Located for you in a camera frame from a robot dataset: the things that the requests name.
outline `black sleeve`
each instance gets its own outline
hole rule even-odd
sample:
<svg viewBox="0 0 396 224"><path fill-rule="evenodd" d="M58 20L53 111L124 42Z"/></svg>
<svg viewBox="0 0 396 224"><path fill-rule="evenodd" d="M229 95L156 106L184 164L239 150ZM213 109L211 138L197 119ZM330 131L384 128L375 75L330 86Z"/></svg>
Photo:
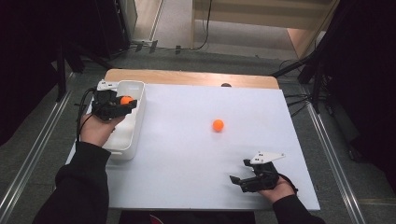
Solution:
<svg viewBox="0 0 396 224"><path fill-rule="evenodd" d="M57 188L33 223L106 223L106 163L110 154L101 147L80 142L73 159L56 175Z"/></svg>
<svg viewBox="0 0 396 224"><path fill-rule="evenodd" d="M312 216L296 195L278 200L273 208L278 224L325 224L320 217Z"/></svg>

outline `white container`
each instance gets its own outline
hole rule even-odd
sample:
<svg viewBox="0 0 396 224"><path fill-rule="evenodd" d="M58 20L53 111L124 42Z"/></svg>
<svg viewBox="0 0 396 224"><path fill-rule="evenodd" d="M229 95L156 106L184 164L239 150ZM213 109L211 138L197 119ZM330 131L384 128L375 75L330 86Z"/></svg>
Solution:
<svg viewBox="0 0 396 224"><path fill-rule="evenodd" d="M111 152L110 159L131 160L137 150L140 128L145 114L145 83L123 80L119 82L117 96L128 95L137 100L137 106L131 114L116 126L103 148Z"/></svg>

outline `orange ball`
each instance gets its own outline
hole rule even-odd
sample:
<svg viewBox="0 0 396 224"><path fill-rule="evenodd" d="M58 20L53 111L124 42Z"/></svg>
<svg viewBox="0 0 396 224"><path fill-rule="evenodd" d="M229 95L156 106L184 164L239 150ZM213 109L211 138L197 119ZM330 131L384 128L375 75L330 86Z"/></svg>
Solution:
<svg viewBox="0 0 396 224"><path fill-rule="evenodd" d="M121 100L120 100L120 104L128 105L133 100L134 100L134 98L132 98L131 96L122 96Z"/></svg>
<svg viewBox="0 0 396 224"><path fill-rule="evenodd" d="M220 132L224 127L224 122L221 119L216 119L213 121L213 129L216 132Z"/></svg>

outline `person's right arm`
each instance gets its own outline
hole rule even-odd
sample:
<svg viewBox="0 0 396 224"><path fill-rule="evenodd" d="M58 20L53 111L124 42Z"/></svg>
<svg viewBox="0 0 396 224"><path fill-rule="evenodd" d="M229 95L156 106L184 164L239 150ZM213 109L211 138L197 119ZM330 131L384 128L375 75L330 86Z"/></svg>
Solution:
<svg viewBox="0 0 396 224"><path fill-rule="evenodd" d="M274 189L259 190L273 204L279 224L325 224L320 217L312 216L295 195L289 182L279 177Z"/></svg>

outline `ball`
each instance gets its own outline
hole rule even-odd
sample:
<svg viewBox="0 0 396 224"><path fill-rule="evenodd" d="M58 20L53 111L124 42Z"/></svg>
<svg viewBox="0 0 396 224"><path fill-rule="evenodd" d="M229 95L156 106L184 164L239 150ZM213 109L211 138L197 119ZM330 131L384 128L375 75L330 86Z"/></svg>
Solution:
<svg viewBox="0 0 396 224"><path fill-rule="evenodd" d="M120 104L121 105L128 105L133 100L134 100L134 98L132 98L131 96L122 96L121 100L120 100Z"/></svg>
<svg viewBox="0 0 396 224"><path fill-rule="evenodd" d="M224 122L221 119L216 119L213 121L213 129L216 132L220 132L224 127Z"/></svg>

